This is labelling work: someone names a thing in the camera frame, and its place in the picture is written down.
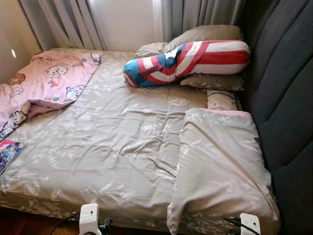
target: pillow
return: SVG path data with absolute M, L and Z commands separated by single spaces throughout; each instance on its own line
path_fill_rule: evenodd
M 240 111 L 189 109 L 180 135 L 180 152 L 167 226 L 179 224 L 203 234 L 224 235 L 223 217 L 259 217 L 261 234 L 275 235 L 279 210 L 271 194 L 259 136 L 251 115 Z
M 136 87 L 159 86 L 192 73 L 236 74 L 249 62 L 250 50 L 243 41 L 185 43 L 173 51 L 131 60 L 124 76 Z
M 238 75 L 215 75 L 195 73 L 187 76 L 180 84 L 201 89 L 237 92 L 244 90 L 244 79 Z
M 232 92 L 207 90 L 207 108 L 214 110 L 238 110 Z
M 201 25 L 194 27 L 169 43 L 151 43 L 143 45 L 136 52 L 137 58 L 160 55 L 169 52 L 184 43 L 210 40 L 242 40 L 243 34 L 238 26 Z

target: bed sheet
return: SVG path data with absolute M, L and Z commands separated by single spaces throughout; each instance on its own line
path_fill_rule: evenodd
M 27 146 L 0 177 L 0 205 L 65 217 L 98 203 L 117 226 L 167 231 L 185 111 L 206 108 L 206 93 L 132 87 L 123 67 L 135 53 L 101 54 L 76 102 L 8 136 Z

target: book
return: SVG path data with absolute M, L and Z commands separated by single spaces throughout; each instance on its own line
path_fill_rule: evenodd
M 25 143 L 16 141 L 3 140 L 0 142 L 0 175 L 16 159 L 25 146 Z

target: headboard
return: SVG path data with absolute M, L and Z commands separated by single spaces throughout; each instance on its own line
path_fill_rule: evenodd
M 244 108 L 272 174 L 280 234 L 313 234 L 313 0 L 247 0 Z

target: curtain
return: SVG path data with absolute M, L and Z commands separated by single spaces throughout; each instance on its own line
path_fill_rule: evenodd
M 74 47 L 104 50 L 88 0 L 20 0 L 43 50 Z
M 203 24 L 235 25 L 246 0 L 161 0 L 166 42 Z

